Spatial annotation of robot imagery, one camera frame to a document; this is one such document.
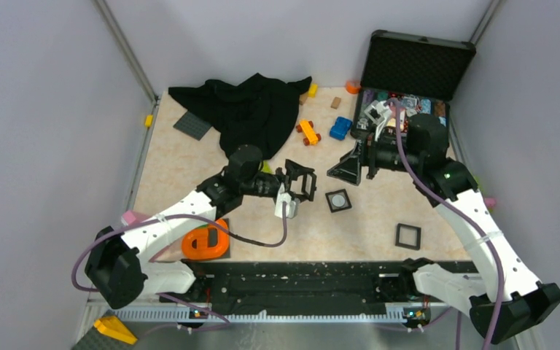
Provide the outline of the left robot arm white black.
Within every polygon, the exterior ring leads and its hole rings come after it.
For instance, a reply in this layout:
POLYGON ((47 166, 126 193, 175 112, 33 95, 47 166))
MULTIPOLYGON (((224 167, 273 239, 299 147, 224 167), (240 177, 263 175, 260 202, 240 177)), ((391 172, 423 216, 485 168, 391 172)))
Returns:
POLYGON ((202 181, 173 206, 148 219, 119 229, 106 227, 82 253, 85 275, 112 309, 121 309, 142 296, 163 292, 196 301, 204 281, 183 262, 156 262, 165 248, 189 232, 217 225, 238 208, 244 197, 271 198, 274 214, 287 221, 300 203, 312 201, 315 170, 286 160, 269 174, 262 170, 263 156, 253 145, 240 146, 218 173, 202 181))

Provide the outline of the black garment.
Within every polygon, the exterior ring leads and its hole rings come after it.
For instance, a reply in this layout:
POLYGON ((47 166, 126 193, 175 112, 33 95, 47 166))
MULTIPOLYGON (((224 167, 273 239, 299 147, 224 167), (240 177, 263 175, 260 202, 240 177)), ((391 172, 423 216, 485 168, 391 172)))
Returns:
POLYGON ((300 97, 311 83, 311 77, 285 82, 256 73, 238 85, 208 79, 199 87, 170 87, 168 94, 220 133, 227 157, 248 144, 270 160, 296 126, 300 97))

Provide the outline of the round white brooch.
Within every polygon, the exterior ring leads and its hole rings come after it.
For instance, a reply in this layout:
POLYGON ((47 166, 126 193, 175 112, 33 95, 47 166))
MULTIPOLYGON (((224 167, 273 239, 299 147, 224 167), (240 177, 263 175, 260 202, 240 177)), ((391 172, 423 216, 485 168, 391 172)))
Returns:
POLYGON ((335 194, 332 197, 331 201, 332 201, 332 204, 334 205, 334 207, 336 207, 336 208, 343 208, 343 207, 346 206, 346 198, 345 198, 344 195, 342 195, 340 193, 335 194))

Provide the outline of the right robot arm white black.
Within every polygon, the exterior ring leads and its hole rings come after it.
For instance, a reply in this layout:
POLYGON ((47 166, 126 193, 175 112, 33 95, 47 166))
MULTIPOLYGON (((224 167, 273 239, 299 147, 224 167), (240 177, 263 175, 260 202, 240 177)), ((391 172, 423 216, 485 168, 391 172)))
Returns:
POLYGON ((543 283, 521 261, 490 215, 473 175, 447 155, 448 130, 430 114, 406 120, 401 133, 369 135, 327 173, 358 185, 362 169, 408 173, 418 191, 452 227, 481 275, 470 281, 426 258, 404 262, 398 289, 407 300, 437 298, 470 318, 488 344, 542 323, 560 304, 560 288, 543 283))

